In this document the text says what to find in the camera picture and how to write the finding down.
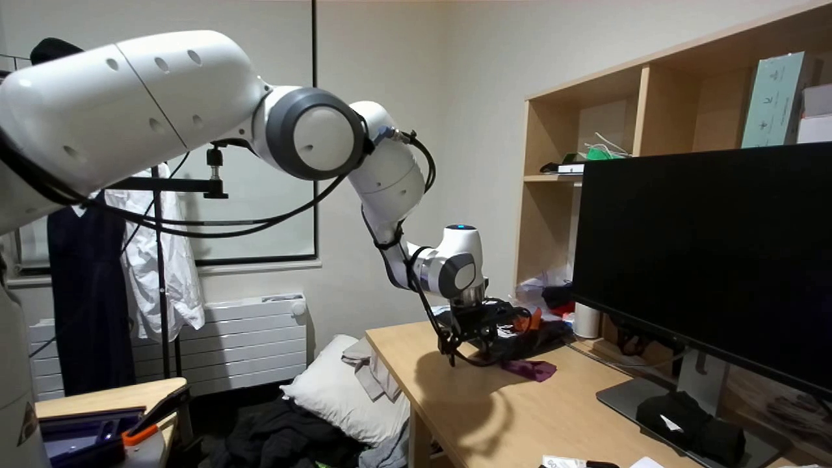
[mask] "wall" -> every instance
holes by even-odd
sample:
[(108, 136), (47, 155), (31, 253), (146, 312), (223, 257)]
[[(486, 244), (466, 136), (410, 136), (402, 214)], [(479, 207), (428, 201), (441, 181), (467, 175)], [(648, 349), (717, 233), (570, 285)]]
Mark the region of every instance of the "wall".
[[(4, 33), (11, 3), (0, 3)], [(476, 224), (484, 233), (492, 294), (509, 297), (527, 97), (811, 3), (323, 0), (320, 85), (349, 101), (381, 101), (399, 127), (418, 129), (437, 155), (440, 179), (407, 219), (407, 240), (433, 244), (447, 220)], [(420, 320), (415, 297), (388, 285), (350, 186), (323, 202), (320, 233), (320, 263), (289, 270), (208, 270), (206, 297), (302, 288), (308, 297), (317, 345), (336, 332), (359, 335), (373, 325)], [(18, 294), (28, 312), (48, 310), (47, 288)]]

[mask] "black monitor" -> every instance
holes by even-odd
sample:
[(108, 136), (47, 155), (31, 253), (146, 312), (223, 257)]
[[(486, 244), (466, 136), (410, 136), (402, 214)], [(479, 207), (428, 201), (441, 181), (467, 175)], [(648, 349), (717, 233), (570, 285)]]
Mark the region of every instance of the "black monitor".
[(575, 299), (832, 397), (832, 145), (589, 162)]

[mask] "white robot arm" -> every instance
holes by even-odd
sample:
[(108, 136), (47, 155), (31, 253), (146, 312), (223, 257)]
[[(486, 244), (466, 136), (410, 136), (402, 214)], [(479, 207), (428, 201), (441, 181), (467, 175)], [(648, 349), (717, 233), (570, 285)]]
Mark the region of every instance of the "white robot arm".
[(239, 141), (302, 179), (349, 175), (394, 285), (418, 281), (466, 303), (484, 294), (476, 229), (449, 227), (433, 250), (399, 241), (424, 176), (379, 103), (269, 85), (223, 33), (143, 36), (18, 71), (0, 108), (0, 232), (202, 143)]

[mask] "desk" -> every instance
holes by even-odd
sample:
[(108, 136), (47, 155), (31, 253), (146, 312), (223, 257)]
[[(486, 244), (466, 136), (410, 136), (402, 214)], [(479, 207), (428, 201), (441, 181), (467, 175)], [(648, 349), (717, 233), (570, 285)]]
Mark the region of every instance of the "desk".
[(460, 468), (535, 468), (541, 455), (610, 461), (629, 468), (649, 455), (659, 466), (697, 466), (596, 401), (627, 375), (564, 345), (535, 358), (557, 372), (529, 381), (496, 367), (470, 367), (437, 351), (428, 323), (366, 332), (410, 397), (410, 466), (424, 468), (428, 439)]
[[(39, 419), (70, 416), (70, 413), (93, 413), (93, 411), (112, 411), (112, 409), (133, 409), (133, 406), (143, 406), (148, 411), (159, 401), (164, 401), (165, 396), (176, 392), (185, 385), (187, 385), (187, 380), (171, 377), (171, 380), (108, 387), (108, 389), (98, 389), (98, 392), (39, 401), (39, 403), (33, 403), (33, 411), (35, 411)], [(165, 449), (171, 448), (174, 426), (176, 426), (174, 419), (168, 419), (164, 424), (161, 437), (165, 442)]]

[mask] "wooden shelf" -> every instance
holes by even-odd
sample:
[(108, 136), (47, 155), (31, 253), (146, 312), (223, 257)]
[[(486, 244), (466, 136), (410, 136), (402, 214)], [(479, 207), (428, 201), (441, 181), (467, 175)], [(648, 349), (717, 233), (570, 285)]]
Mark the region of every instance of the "wooden shelf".
[(579, 185), (541, 175), (542, 163), (583, 153), (597, 132), (631, 155), (737, 149), (756, 63), (782, 52), (809, 52), (813, 82), (832, 82), (832, 3), (529, 97), (516, 284), (572, 263), (579, 190), (566, 186)]

